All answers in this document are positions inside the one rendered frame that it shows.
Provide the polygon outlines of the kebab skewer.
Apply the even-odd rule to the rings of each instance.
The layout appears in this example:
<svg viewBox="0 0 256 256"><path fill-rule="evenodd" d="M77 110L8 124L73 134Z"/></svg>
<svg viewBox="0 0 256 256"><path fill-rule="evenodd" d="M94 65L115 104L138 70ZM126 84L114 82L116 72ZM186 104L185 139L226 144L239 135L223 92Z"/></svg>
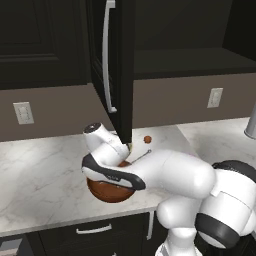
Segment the kebab skewer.
<svg viewBox="0 0 256 256"><path fill-rule="evenodd" d="M151 153L151 146L145 142L142 143L129 143L130 154L127 157L126 161L133 164L142 157Z"/></svg>

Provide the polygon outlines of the brown bowl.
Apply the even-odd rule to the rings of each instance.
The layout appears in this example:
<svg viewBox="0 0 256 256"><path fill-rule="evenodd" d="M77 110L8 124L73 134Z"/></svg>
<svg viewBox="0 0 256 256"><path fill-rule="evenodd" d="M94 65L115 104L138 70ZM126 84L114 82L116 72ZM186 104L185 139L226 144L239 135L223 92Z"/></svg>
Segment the brown bowl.
<svg viewBox="0 0 256 256"><path fill-rule="evenodd" d="M131 188L111 183L103 174L84 167L83 173L87 179L90 192L99 200L107 203L118 203L130 198L135 191Z"/></svg>

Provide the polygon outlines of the dark open cupboard door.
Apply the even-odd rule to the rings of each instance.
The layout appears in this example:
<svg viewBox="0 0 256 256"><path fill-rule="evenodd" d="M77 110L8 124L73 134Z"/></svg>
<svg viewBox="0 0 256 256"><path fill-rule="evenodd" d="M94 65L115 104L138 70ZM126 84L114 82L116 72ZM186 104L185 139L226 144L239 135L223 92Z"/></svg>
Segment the dark open cupboard door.
<svg viewBox="0 0 256 256"><path fill-rule="evenodd" d="M112 105L105 100L102 70L102 35L106 0L86 0L91 80L108 117L123 143L132 141L135 0L115 0L110 10L108 68Z"/></svg>

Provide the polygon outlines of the dark open cupboard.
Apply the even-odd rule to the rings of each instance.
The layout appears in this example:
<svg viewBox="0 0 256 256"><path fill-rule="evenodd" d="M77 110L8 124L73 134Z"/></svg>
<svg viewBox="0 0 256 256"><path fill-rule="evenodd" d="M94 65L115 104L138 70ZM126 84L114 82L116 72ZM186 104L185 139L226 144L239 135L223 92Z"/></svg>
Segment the dark open cupboard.
<svg viewBox="0 0 256 256"><path fill-rule="evenodd" d="M256 73L256 0L136 0L139 79Z"/></svg>

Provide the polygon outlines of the dark drawer front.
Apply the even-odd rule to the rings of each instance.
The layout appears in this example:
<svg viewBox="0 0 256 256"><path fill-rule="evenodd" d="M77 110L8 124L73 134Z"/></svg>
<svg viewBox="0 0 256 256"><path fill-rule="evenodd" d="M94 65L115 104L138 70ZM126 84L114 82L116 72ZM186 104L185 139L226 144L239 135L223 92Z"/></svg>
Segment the dark drawer front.
<svg viewBox="0 0 256 256"><path fill-rule="evenodd" d="M39 232L47 256L141 256L144 214L122 216ZM78 235L112 224L112 230Z"/></svg>

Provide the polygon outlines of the dark base cupboard door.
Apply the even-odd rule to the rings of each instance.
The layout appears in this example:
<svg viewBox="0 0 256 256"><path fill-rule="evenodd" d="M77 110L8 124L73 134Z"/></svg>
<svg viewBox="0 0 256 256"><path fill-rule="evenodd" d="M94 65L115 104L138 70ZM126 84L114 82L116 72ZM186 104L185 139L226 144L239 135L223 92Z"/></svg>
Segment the dark base cupboard door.
<svg viewBox="0 0 256 256"><path fill-rule="evenodd" d="M168 235L168 230L158 221L157 214L154 214L152 236L148 241L148 256L155 256L157 249L163 244Z"/></svg>

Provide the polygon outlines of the grey metal cylinder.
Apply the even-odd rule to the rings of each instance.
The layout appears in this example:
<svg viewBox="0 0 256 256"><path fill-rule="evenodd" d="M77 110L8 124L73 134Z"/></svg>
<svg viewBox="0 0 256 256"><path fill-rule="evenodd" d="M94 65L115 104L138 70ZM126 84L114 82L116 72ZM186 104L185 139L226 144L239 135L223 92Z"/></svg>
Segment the grey metal cylinder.
<svg viewBox="0 0 256 256"><path fill-rule="evenodd" d="M254 105L253 111L252 111L251 116L249 118L247 127L244 130L244 134L247 137L256 140L256 103Z"/></svg>

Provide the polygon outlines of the dark closed cupboard door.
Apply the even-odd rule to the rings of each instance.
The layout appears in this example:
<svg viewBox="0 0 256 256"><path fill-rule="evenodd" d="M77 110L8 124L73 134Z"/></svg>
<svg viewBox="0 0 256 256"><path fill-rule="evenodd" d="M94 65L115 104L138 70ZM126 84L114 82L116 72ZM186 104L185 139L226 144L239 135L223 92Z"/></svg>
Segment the dark closed cupboard door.
<svg viewBox="0 0 256 256"><path fill-rule="evenodd" d="M0 0L0 90L89 80L85 0Z"/></svg>

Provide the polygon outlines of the grey appliance front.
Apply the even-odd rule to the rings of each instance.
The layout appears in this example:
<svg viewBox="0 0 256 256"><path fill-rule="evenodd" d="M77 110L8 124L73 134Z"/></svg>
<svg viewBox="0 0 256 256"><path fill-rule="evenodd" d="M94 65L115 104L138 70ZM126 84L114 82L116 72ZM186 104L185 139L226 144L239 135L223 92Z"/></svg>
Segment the grey appliance front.
<svg viewBox="0 0 256 256"><path fill-rule="evenodd" d="M0 238L0 256L17 256L23 237Z"/></svg>

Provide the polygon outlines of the white wall outlet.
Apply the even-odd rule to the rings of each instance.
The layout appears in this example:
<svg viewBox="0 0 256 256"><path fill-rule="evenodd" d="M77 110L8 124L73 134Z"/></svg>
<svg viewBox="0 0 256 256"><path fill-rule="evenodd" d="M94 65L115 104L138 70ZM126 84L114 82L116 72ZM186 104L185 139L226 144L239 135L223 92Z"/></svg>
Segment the white wall outlet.
<svg viewBox="0 0 256 256"><path fill-rule="evenodd" d="M14 103L13 106L18 123L20 125L34 123L34 118L29 102L18 102Z"/></svg>
<svg viewBox="0 0 256 256"><path fill-rule="evenodd" d="M211 89L209 100L208 100L208 105L207 105L208 108L216 108L219 106L220 100L222 97L222 92L223 92L222 88L212 88Z"/></svg>

